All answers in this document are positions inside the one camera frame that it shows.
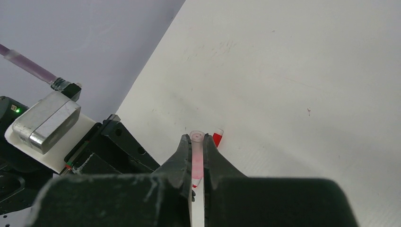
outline gray wall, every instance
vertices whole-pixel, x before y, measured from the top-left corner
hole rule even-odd
[[[0,0],[0,44],[80,82],[82,112],[101,121],[117,111],[183,2]],[[0,59],[0,96],[32,106],[51,91]]]

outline screw hole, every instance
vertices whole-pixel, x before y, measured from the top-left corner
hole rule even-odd
[[[121,136],[122,130],[121,130],[121,129],[116,129],[115,134],[116,134],[117,136]]]
[[[145,153],[146,153],[146,151],[143,147],[138,148],[138,154],[144,155]]]

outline white table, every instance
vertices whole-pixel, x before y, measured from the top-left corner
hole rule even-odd
[[[333,179],[361,226],[398,226],[400,10],[187,0],[117,114],[159,163],[182,134],[222,128],[244,174]]]

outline plastic tube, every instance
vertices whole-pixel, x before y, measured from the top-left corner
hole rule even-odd
[[[24,55],[21,55],[15,50],[9,50],[7,47],[1,44],[0,54],[4,55],[5,59],[50,85],[57,79],[54,74],[40,67],[38,64],[29,60]]]
[[[192,186],[198,187],[203,178],[203,137],[201,131],[191,131],[189,134],[192,144]]]

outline purple tube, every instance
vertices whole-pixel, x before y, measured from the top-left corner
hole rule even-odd
[[[192,187],[196,188],[203,178],[203,137],[201,131],[191,131],[192,144]]]
[[[57,79],[57,77],[54,74],[40,67],[38,64],[29,60],[28,58],[26,58],[24,55],[21,55],[17,51],[8,50],[6,53],[3,53],[6,50],[8,49],[0,44],[0,53],[4,55],[5,59],[19,66],[23,70],[29,72],[30,74],[34,75],[40,80],[51,85]]]

